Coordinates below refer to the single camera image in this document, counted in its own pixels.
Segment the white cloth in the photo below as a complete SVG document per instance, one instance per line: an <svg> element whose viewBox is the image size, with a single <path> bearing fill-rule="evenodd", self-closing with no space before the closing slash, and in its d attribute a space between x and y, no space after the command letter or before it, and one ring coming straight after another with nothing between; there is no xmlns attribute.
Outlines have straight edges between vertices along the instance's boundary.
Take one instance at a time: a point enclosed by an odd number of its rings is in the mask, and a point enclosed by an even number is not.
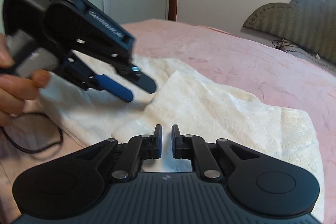
<svg viewBox="0 0 336 224"><path fill-rule="evenodd" d="M202 136L207 142L227 138L315 175L320 196L313 215L323 222L324 174L319 143L309 115L296 109L263 104L238 88L212 82L177 59L135 57L134 63L157 82L159 91L148 95L98 60L78 53L99 74L106 74L134 92L124 103L106 91L86 92L59 77L41 92L46 114L77 142L92 145L106 138L127 142L132 136L152 134L163 126L161 160L144 163L145 171L190 171L188 160L174 160L171 126L181 134Z"/></svg>

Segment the pink bedsheet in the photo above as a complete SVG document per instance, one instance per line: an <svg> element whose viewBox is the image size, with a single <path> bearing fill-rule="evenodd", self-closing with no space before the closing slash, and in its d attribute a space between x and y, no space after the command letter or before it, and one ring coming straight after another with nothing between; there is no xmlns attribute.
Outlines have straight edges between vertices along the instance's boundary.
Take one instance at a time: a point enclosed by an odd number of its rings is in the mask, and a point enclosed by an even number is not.
<svg viewBox="0 0 336 224"><path fill-rule="evenodd" d="M136 54L179 58L209 79L251 92L268 105L308 112L324 165L324 223L336 223L334 76L285 52L215 29L159 20L127 24L125 28L137 37ZM37 139L34 136L35 143L43 142ZM78 149L80 146L67 137L59 151L53 148L32 157L15 150L0 135L0 219L7 223L19 215L11 196L11 184L21 172Z"/></svg>

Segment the gray gripper base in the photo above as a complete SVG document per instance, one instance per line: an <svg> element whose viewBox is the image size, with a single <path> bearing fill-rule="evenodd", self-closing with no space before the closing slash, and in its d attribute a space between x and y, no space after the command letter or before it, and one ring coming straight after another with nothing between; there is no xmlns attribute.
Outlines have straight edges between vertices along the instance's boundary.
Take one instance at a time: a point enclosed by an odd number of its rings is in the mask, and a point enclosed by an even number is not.
<svg viewBox="0 0 336 224"><path fill-rule="evenodd" d="M267 219L233 202L217 183L195 173L139 173L134 181L114 184L104 199L82 215L43 220L22 215L13 224L318 224L311 215Z"/></svg>

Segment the upholstered headboard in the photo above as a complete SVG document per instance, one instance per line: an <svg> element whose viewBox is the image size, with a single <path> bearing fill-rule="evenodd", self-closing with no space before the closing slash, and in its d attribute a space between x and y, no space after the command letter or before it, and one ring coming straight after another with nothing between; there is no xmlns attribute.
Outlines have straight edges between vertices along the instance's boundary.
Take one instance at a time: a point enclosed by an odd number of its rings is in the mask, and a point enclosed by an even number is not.
<svg viewBox="0 0 336 224"><path fill-rule="evenodd" d="M266 4L243 26L290 40L336 64L336 0Z"/></svg>

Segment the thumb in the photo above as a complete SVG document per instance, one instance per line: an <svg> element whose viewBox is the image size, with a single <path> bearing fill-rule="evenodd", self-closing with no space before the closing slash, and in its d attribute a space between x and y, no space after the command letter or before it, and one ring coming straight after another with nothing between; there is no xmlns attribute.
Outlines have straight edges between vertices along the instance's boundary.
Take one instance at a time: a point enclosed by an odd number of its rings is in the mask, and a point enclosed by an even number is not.
<svg viewBox="0 0 336 224"><path fill-rule="evenodd" d="M7 51L6 37L0 33L0 68L10 68L14 61Z"/></svg>

